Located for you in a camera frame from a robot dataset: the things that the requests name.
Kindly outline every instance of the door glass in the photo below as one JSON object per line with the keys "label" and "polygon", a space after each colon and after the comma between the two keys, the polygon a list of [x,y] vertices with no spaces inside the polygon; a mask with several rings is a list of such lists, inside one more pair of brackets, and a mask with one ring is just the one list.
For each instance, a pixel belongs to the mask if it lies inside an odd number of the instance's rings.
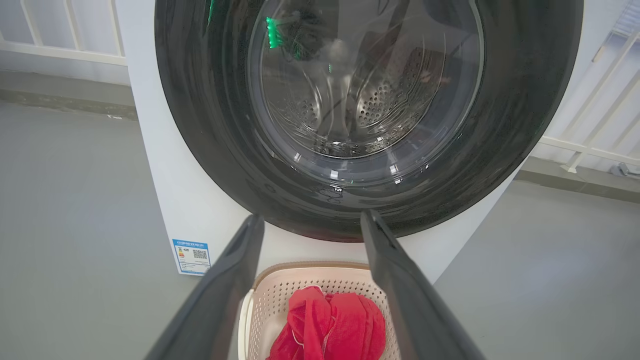
{"label": "door glass", "polygon": [[269,0],[248,64],[260,126],[278,157],[314,178],[397,184],[464,120],[479,28],[466,1]]}

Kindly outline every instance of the washing machine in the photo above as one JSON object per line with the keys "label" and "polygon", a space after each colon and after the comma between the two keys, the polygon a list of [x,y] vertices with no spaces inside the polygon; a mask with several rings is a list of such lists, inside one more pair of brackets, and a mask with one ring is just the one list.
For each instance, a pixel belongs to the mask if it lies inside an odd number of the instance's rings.
{"label": "washing machine", "polygon": [[366,262],[375,209],[434,282],[593,55],[582,1],[117,6],[158,241],[181,274],[206,272],[250,213],[268,222],[258,271]]}

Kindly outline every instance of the metal railing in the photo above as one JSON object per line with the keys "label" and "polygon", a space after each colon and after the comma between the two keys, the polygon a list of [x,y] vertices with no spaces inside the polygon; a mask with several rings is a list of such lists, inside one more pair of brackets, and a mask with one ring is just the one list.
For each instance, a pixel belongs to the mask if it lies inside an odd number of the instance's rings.
{"label": "metal railing", "polygon": [[[571,119],[571,122],[566,127],[566,129],[561,134],[560,138],[552,138],[549,136],[542,136],[539,143],[545,145],[551,145],[554,147],[558,147],[561,149],[566,149],[573,151],[573,156],[561,167],[569,172],[576,173],[576,167],[580,164],[582,160],[587,155],[598,156],[599,158],[613,160],[621,163],[626,163],[629,165],[640,166],[640,139],[636,143],[634,150],[630,152],[630,154],[620,154],[617,153],[616,150],[620,146],[621,143],[625,142],[634,130],[638,123],[640,123],[640,112],[631,120],[631,123],[618,135],[618,138],[613,142],[608,150],[605,149],[597,149],[594,146],[595,141],[598,137],[603,133],[603,130],[607,127],[608,124],[615,119],[616,115],[619,113],[621,108],[627,104],[629,101],[638,101],[638,99],[632,99],[632,92],[640,85],[640,70],[636,71],[635,76],[633,76],[625,88],[622,90],[622,93],[615,99],[615,101],[609,106],[608,110],[605,112],[604,116],[597,122],[597,124],[593,127],[593,129],[589,132],[587,137],[582,143],[575,143],[564,139],[569,139],[576,132],[577,128],[583,125],[584,118],[586,114],[588,114],[588,110],[592,108],[595,101],[598,99],[598,95],[601,94],[605,85],[608,84],[609,80],[612,78],[612,75],[616,72],[616,69],[622,64],[623,60],[627,56],[631,47],[635,44],[635,42],[639,38],[639,32],[633,32],[628,38],[622,48],[618,51],[617,56],[611,62],[607,70],[604,72],[604,75],[600,78],[599,82],[596,84],[594,89],[592,89],[591,93],[587,96],[586,100],[582,103],[582,106],[578,110],[578,112]],[[593,62],[597,62],[601,55],[602,49],[596,54],[593,59]]]}
{"label": "metal railing", "polygon": [[109,16],[111,17],[111,30],[113,32],[113,39],[116,45],[116,53],[98,53],[95,51],[88,51],[84,48],[80,32],[78,30],[78,23],[76,14],[74,12],[73,4],[71,0],[63,0],[65,13],[67,15],[67,22],[71,36],[74,43],[74,49],[66,47],[55,47],[43,45],[42,38],[40,37],[40,30],[35,22],[33,11],[31,10],[28,0],[20,0],[22,6],[22,12],[26,19],[29,32],[31,33],[31,39],[33,44],[27,44],[23,42],[6,41],[0,33],[0,50],[13,51],[15,53],[34,54],[40,56],[50,56],[54,58],[64,58],[73,60],[92,61],[96,63],[107,63],[113,65],[127,65],[127,61],[124,57],[124,51],[122,49],[122,37],[120,36],[120,26],[118,25],[118,15],[115,8],[115,0],[105,0],[108,2]]}

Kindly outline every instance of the perforated basket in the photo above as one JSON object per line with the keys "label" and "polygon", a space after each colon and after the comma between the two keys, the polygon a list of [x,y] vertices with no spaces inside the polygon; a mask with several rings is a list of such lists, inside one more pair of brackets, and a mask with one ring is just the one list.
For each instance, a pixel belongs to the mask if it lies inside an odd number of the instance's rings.
{"label": "perforated basket", "polygon": [[287,322],[294,291],[318,285],[325,293],[358,293],[371,299],[385,318],[387,344],[381,360],[400,359],[387,296],[358,263],[309,262],[272,266],[263,271],[244,297],[238,325],[238,358],[265,360]]}

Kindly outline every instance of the red cloth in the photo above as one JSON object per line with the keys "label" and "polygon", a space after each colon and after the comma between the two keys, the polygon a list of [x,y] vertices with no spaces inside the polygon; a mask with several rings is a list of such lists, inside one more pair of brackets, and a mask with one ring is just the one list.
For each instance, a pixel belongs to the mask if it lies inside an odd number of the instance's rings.
{"label": "red cloth", "polygon": [[378,360],[385,350],[385,319],[356,293],[322,294],[317,286],[289,299],[287,324],[268,360]]}

